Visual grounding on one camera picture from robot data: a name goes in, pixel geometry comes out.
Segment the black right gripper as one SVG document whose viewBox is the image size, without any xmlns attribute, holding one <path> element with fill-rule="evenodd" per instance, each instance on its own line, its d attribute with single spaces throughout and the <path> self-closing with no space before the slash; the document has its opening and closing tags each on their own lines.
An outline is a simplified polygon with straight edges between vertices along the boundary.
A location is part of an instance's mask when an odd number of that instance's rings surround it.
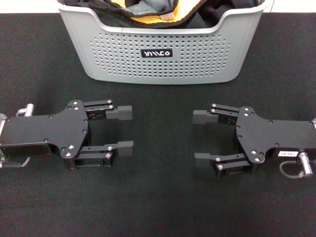
<svg viewBox="0 0 316 237">
<path fill-rule="evenodd" d="M 265 119 L 249 107 L 241 108 L 213 103 L 210 111 L 194 110 L 193 123 L 223 123 L 234 125 L 237 154 L 220 156 L 195 153 L 197 167 L 213 167 L 219 173 L 234 169 L 255 171 L 270 158 L 285 158 L 279 169 L 287 164 L 300 164 L 299 177 L 313 175 L 313 121 Z"/>
</svg>

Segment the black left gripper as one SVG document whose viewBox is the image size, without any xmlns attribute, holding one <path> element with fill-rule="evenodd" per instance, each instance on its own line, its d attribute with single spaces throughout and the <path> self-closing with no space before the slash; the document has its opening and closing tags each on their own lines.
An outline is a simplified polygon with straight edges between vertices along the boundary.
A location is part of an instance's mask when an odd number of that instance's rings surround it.
<svg viewBox="0 0 316 237">
<path fill-rule="evenodd" d="M 83 101 L 73 100 L 56 114 L 33 114 L 33 104 L 14 117 L 0 116 L 0 167 L 24 168 L 32 158 L 57 155 L 70 170 L 111 166 L 110 159 L 79 159 L 79 151 L 90 144 L 91 130 Z"/>
</svg>

